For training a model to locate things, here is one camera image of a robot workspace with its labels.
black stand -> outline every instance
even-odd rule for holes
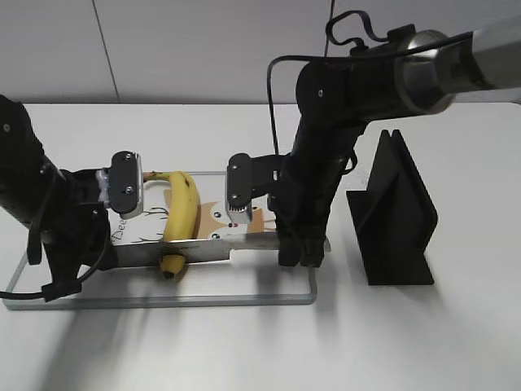
[[[348,191],[369,285],[431,285],[438,215],[399,130],[380,135],[366,191]]]

table surface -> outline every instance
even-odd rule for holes
[[[140,152],[143,169],[221,170],[272,152],[266,106],[28,105],[47,155],[70,170]],[[299,114],[277,107],[283,151]],[[332,253],[313,305],[9,312],[0,306],[0,389],[521,389],[521,108],[460,103],[375,122],[340,185]],[[380,130],[400,128],[438,210],[436,284],[369,287],[344,190],[364,183]],[[3,211],[0,285],[26,230]]]

banana peel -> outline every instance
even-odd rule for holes
[[[162,180],[170,182],[172,188],[169,205],[169,219],[163,232],[163,240],[192,239],[199,213],[199,192],[194,179],[182,171],[171,173],[145,173],[143,181]],[[160,269],[164,277],[173,278],[186,263],[182,255],[165,255],[161,258]]]

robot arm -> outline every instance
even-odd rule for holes
[[[461,92],[521,86],[521,17],[453,38],[408,25],[380,46],[357,45],[346,59],[307,59],[296,85],[302,117],[291,152],[238,154],[227,172],[233,221],[244,222],[251,199],[269,194],[282,266],[321,265],[331,202],[370,122],[443,112]]]

metal blade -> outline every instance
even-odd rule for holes
[[[331,250],[329,240],[324,243]],[[179,254],[186,263],[224,261],[230,259],[231,250],[277,250],[278,237],[275,232],[227,235],[222,239],[188,239],[171,242],[143,242],[115,246],[119,259],[118,267],[157,266],[162,255]]]

